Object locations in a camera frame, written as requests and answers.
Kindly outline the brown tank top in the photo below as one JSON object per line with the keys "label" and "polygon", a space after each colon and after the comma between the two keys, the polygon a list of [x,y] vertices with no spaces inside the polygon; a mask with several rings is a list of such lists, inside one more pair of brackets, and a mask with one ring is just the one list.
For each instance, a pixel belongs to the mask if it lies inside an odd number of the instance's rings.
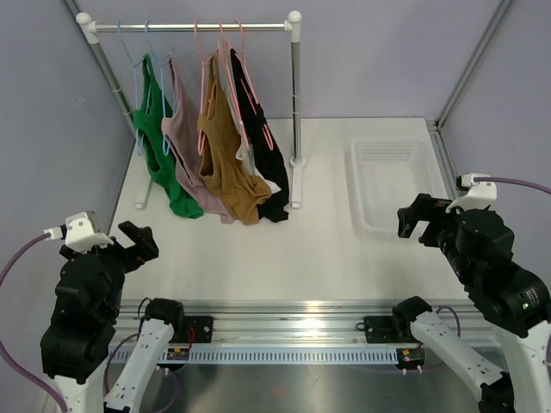
{"label": "brown tank top", "polygon": [[260,220],[257,207],[271,196],[271,191],[262,178],[250,174],[236,158],[241,137],[222,89],[216,54],[209,59],[207,68],[205,101],[197,121],[204,141],[200,177],[234,219],[255,225]]}

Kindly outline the pink hanger of brown top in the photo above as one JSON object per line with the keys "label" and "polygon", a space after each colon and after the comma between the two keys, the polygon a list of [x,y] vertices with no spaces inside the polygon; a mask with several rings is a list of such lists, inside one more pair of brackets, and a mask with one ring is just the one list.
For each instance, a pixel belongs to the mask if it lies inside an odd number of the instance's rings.
{"label": "pink hanger of brown top", "polygon": [[214,128],[214,110],[217,89],[215,71],[218,68],[218,53],[217,49],[215,49],[208,59],[204,58],[198,32],[199,24],[198,21],[195,20],[195,42],[201,61],[201,94],[199,118],[197,121],[197,152],[198,155],[202,157],[207,142],[207,136]]}

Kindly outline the white tank top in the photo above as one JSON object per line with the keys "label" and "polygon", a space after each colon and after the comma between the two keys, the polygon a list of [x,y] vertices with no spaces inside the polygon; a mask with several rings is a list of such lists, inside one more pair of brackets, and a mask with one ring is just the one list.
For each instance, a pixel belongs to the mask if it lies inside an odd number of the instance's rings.
{"label": "white tank top", "polygon": [[283,191],[282,180],[277,176],[282,163],[277,156],[276,142],[269,129],[263,108],[251,81],[245,59],[234,48],[228,54],[231,68],[232,116],[240,134],[241,143],[235,157],[245,169],[268,185],[272,194]]}

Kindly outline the black tank top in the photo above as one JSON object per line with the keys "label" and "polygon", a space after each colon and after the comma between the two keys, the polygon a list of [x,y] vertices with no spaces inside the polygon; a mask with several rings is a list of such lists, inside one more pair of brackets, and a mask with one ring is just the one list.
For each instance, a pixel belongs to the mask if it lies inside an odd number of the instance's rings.
{"label": "black tank top", "polygon": [[263,109],[251,85],[244,61],[232,48],[230,50],[232,73],[238,106],[244,122],[247,138],[252,146],[254,164],[258,173],[273,182],[280,190],[257,207],[258,216],[273,223],[288,220],[286,206],[289,203],[288,173],[282,153],[269,129]]}

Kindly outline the pink hanger of white top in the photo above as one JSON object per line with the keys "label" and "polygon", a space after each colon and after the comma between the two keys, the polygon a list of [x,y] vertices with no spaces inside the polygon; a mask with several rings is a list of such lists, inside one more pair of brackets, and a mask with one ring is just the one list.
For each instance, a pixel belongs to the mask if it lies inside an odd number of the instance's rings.
{"label": "pink hanger of white top", "polygon": [[217,40],[217,53],[219,63],[221,64],[222,74],[220,75],[220,83],[226,93],[226,99],[232,115],[232,120],[236,131],[240,137],[240,146],[236,153],[236,158],[243,160],[245,154],[250,150],[250,143],[245,130],[245,124],[242,119],[238,103],[238,94],[236,84],[234,82],[232,61],[230,51],[232,49],[230,43],[226,40],[225,33],[221,22],[219,22],[220,38]]}

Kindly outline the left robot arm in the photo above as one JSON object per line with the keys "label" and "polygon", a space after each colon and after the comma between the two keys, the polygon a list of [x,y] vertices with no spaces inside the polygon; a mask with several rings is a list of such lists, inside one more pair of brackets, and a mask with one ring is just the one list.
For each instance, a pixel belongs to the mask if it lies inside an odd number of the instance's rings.
{"label": "left robot arm", "polygon": [[55,237],[66,259],[55,287],[51,324],[41,338],[44,373],[55,381],[69,412],[137,412],[160,355],[185,334],[183,305],[154,299],[126,365],[113,388],[104,389],[109,345],[120,314],[127,274],[159,256],[152,229],[125,221],[120,230],[133,245],[124,247],[98,231],[80,213],[66,220]]}

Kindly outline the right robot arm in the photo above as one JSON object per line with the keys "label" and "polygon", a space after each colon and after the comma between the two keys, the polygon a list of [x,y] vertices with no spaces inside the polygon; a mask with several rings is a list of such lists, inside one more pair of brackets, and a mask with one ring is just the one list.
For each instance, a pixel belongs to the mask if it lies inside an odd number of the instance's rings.
{"label": "right robot arm", "polygon": [[513,231],[489,207],[465,210],[428,194],[418,194],[397,216],[401,238],[426,222],[418,241],[442,252],[491,325],[507,368],[482,358],[419,296],[393,307],[393,335],[429,347],[469,388],[481,412],[548,412],[550,292],[537,275],[513,262]]}

